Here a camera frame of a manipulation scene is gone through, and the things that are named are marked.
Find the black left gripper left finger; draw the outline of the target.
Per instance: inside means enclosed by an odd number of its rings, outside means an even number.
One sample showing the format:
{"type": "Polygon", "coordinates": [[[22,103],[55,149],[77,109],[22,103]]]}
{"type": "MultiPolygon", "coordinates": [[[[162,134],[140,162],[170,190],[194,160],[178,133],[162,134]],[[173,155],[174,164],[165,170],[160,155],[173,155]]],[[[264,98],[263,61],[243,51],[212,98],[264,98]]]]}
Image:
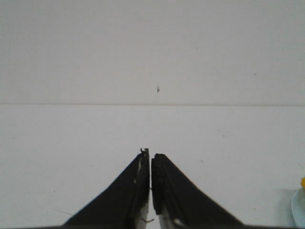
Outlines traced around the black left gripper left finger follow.
{"type": "Polygon", "coordinates": [[[150,193],[149,149],[64,226],[146,226],[150,193]]]}

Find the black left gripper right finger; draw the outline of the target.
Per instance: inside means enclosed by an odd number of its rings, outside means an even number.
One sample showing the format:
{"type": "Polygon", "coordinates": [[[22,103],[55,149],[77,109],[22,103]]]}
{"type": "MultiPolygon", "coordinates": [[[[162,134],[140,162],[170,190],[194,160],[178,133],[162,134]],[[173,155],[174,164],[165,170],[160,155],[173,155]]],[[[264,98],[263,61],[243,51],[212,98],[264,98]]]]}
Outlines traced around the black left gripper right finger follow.
{"type": "Polygon", "coordinates": [[[153,207],[161,226],[242,226],[164,154],[151,163],[153,207]]]}

